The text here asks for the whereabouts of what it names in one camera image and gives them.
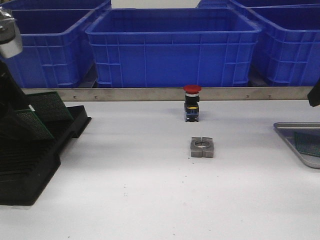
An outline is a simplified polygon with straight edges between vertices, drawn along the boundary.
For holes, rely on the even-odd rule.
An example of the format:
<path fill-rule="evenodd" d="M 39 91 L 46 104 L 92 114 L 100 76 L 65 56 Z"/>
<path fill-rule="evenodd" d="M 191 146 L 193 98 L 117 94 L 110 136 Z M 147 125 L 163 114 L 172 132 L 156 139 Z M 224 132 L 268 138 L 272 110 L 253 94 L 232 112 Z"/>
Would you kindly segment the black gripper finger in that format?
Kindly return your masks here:
<path fill-rule="evenodd" d="M 317 81 L 315 86 L 307 94 L 309 105 L 316 107 L 320 105 L 320 80 Z"/>

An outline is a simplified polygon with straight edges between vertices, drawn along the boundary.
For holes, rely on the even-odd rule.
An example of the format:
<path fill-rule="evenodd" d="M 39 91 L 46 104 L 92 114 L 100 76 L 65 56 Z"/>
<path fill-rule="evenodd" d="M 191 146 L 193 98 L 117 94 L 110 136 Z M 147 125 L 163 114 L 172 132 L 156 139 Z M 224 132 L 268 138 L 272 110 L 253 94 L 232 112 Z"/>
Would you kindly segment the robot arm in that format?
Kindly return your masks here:
<path fill-rule="evenodd" d="M 12 10 L 0 9 L 0 56 L 5 59 L 23 50 L 20 30 Z M 7 65 L 0 62 L 0 137 L 15 141 L 30 141 L 35 135 L 30 126 L 16 113 L 29 108 L 29 100 L 12 77 Z"/>

